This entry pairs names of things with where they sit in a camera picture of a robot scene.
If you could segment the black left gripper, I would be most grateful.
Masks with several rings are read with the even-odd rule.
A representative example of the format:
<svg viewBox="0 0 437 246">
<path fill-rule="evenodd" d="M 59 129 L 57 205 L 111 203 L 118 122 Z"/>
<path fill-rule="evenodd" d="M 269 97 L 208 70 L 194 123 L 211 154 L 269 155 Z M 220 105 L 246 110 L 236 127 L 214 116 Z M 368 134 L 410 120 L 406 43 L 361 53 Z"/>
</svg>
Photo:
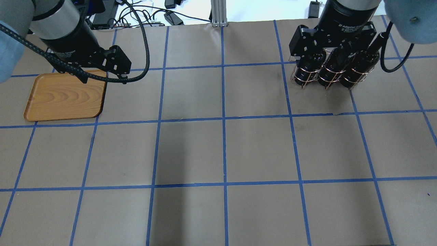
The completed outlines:
<svg viewBox="0 0 437 246">
<path fill-rule="evenodd" d="M 131 61 L 118 45 L 109 50 L 101 47 L 96 36 L 84 21 L 78 23 L 75 29 L 65 37 L 59 39 L 43 39 L 42 42 L 52 50 L 60 60 L 75 66 L 98 68 L 111 72 L 118 79 L 127 79 L 130 73 Z M 108 66 L 104 61 L 108 55 Z"/>
</svg>

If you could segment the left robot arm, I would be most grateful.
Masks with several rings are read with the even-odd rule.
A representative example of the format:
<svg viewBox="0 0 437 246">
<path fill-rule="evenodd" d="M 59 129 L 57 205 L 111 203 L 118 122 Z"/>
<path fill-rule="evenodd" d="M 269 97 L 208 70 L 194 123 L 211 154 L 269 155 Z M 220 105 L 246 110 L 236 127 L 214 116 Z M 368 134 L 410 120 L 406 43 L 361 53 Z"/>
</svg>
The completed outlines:
<svg viewBox="0 0 437 246">
<path fill-rule="evenodd" d="M 97 79 L 84 68 L 110 72 L 112 83 L 129 83 L 131 62 L 119 46 L 102 48 L 80 10 L 70 0 L 1 1 L 1 83 L 7 81 L 24 48 L 44 57 L 59 73 L 82 83 Z"/>
</svg>

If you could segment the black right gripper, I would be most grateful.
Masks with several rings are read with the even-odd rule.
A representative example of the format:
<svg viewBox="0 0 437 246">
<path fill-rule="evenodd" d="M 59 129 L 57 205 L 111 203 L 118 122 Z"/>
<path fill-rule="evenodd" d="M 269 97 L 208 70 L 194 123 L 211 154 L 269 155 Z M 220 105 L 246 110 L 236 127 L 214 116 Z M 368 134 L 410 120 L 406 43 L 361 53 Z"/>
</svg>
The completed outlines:
<svg viewBox="0 0 437 246">
<path fill-rule="evenodd" d="M 378 43 L 372 44 L 377 31 L 370 21 L 378 6 L 378 0 L 328 0 L 315 28 L 297 26 L 290 55 L 309 61 L 316 51 L 348 42 L 359 52 L 378 51 Z"/>
</svg>

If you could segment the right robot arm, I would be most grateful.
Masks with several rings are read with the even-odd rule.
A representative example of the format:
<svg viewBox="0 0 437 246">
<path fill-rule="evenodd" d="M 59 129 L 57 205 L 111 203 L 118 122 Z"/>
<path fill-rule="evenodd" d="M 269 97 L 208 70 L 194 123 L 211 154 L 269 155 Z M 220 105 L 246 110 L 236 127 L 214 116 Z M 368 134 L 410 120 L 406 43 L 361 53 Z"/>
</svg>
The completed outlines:
<svg viewBox="0 0 437 246">
<path fill-rule="evenodd" d="M 315 28 L 297 27 L 289 50 L 306 57 L 324 48 L 338 47 L 362 33 L 379 0 L 328 0 Z M 435 0 L 386 0 L 385 12 L 400 36 L 413 44 L 436 43 Z"/>
</svg>

